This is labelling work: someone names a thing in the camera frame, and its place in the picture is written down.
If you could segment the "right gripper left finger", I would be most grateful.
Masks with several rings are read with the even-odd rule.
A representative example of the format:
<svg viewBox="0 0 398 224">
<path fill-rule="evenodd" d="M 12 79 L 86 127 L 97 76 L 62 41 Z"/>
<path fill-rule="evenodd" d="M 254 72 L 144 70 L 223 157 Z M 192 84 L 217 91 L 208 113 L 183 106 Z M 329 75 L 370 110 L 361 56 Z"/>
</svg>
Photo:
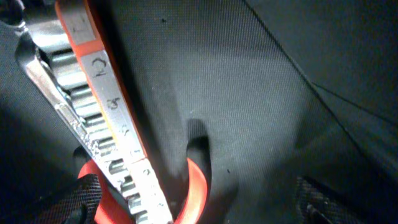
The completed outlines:
<svg viewBox="0 0 398 224">
<path fill-rule="evenodd" d="M 92 224 L 101 198 L 98 176 L 84 175 L 69 187 L 35 203 L 30 222 Z"/>
</svg>

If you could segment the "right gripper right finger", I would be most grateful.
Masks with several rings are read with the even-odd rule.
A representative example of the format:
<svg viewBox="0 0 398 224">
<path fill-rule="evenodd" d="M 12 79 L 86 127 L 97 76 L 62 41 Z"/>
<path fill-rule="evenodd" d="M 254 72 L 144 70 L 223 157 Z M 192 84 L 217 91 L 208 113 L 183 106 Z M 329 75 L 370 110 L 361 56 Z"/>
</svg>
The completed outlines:
<svg viewBox="0 0 398 224">
<path fill-rule="evenodd" d="M 300 223 L 372 223 L 373 216 L 316 180 L 297 177 L 295 208 Z"/>
</svg>

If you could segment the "red diagonal cutting pliers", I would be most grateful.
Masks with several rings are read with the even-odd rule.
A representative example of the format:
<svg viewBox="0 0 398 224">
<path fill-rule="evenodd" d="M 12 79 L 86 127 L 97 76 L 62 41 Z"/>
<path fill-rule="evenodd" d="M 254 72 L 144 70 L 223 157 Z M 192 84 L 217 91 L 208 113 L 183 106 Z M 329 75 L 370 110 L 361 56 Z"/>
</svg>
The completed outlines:
<svg viewBox="0 0 398 224">
<path fill-rule="evenodd" d="M 211 160 L 207 137 L 191 139 L 187 145 L 188 194 L 174 223 L 198 223 L 211 189 Z M 103 173 L 94 161 L 86 162 L 80 169 L 79 177 L 95 174 L 99 178 L 102 198 L 94 216 L 95 223 L 138 223 L 134 221 L 111 195 Z"/>
</svg>

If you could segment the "silver ratchet wrench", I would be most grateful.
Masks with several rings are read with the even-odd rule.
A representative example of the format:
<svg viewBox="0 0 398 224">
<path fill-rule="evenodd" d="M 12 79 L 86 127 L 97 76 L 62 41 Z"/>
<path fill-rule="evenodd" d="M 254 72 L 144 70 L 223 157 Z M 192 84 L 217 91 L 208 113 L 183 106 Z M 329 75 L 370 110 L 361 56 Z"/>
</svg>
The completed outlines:
<svg viewBox="0 0 398 224">
<path fill-rule="evenodd" d="M 134 190 L 116 135 L 56 18 L 23 19 L 16 59 L 99 166 L 122 203 Z"/>
</svg>

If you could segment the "orange socket holder rail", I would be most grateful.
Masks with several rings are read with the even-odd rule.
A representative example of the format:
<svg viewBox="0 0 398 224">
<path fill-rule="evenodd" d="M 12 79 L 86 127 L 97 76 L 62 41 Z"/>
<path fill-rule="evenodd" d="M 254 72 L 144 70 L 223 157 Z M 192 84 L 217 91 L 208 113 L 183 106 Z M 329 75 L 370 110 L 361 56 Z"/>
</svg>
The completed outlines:
<svg viewBox="0 0 398 224">
<path fill-rule="evenodd" d="M 107 149 L 95 140 L 93 159 L 125 198 L 136 223 L 173 223 L 95 7 L 89 1 L 56 1 L 55 12 L 113 139 Z"/>
</svg>

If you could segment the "black open gift box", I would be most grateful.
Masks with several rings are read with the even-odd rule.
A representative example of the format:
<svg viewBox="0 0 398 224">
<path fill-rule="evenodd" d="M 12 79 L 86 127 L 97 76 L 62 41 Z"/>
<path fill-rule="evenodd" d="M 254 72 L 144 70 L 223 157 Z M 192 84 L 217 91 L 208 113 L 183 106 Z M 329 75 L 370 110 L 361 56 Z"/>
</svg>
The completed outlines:
<svg viewBox="0 0 398 224">
<path fill-rule="evenodd" d="M 295 223 L 301 175 L 397 222 L 396 1 L 99 6 L 177 203 L 183 148 L 206 134 L 206 222 Z"/>
</svg>

